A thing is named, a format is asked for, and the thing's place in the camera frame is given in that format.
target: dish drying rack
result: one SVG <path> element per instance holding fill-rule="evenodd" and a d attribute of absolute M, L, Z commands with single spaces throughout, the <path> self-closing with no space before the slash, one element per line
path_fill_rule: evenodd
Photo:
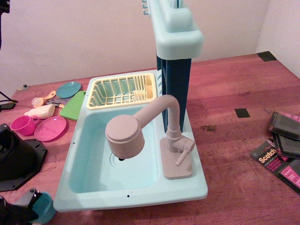
<path fill-rule="evenodd" d="M 157 97 L 155 77 L 151 73 L 95 80 L 87 108 L 90 110 L 145 104 Z"/>

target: plastic plate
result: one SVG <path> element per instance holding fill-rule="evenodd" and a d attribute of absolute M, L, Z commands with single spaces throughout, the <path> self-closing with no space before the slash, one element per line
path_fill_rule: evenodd
<path fill-rule="evenodd" d="M 78 82 L 68 82 L 56 90 L 56 96 L 59 98 L 69 98 L 76 94 L 81 88 Z"/>
<path fill-rule="evenodd" d="M 61 116 L 50 117 L 37 126 L 34 137 L 42 142 L 52 140 L 63 132 L 66 125 L 65 118 Z"/>

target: pink cup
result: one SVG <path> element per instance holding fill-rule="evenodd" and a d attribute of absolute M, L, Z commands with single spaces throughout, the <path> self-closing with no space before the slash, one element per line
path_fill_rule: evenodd
<path fill-rule="evenodd" d="M 36 129 L 36 124 L 39 122 L 37 116 L 21 116 L 15 119 L 10 128 L 18 134 L 28 136 Z"/>

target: blue cup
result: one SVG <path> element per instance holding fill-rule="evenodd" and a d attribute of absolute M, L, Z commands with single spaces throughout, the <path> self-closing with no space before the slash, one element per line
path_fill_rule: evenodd
<path fill-rule="evenodd" d="M 38 214 L 38 219 L 31 221 L 31 223 L 48 223 L 56 213 L 51 195 L 47 192 L 42 192 L 40 198 L 33 204 L 32 210 Z"/>

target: toy sink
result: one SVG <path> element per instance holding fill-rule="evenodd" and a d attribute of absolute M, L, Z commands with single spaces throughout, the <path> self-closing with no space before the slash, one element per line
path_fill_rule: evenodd
<path fill-rule="evenodd" d="M 154 75 L 153 85 L 161 83 L 160 71 L 145 73 Z M 142 129 L 145 145 L 140 154 L 125 160 L 112 154 L 105 136 L 107 123 L 121 114 L 135 114 L 147 102 L 91 110 L 87 107 L 89 95 L 98 79 L 91 79 L 84 97 L 54 200 L 55 209 L 63 212 L 129 208 L 205 198 L 208 188 L 196 146 L 190 153 L 193 172 L 189 178 L 169 180 L 164 176 L 159 143 L 165 137 L 162 114 Z M 155 87 L 160 96 L 161 87 Z M 187 113 L 182 134 L 194 139 Z"/>

